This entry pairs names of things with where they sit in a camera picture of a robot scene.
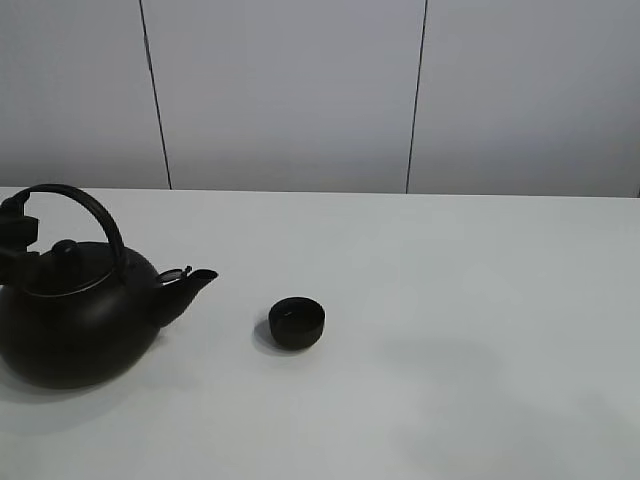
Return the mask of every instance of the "teapot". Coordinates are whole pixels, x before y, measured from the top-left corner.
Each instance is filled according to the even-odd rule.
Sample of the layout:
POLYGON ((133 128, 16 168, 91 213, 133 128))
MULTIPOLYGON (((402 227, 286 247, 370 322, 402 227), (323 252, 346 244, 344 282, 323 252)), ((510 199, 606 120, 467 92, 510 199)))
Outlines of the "teapot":
POLYGON ((159 274, 124 246, 109 212, 88 193, 61 184, 27 188, 0 205, 0 355, 35 385, 103 382, 131 367, 217 276, 191 267, 159 274), (34 192, 78 202, 108 242, 61 240, 47 253, 27 252, 38 234, 38 220, 24 215, 34 192))

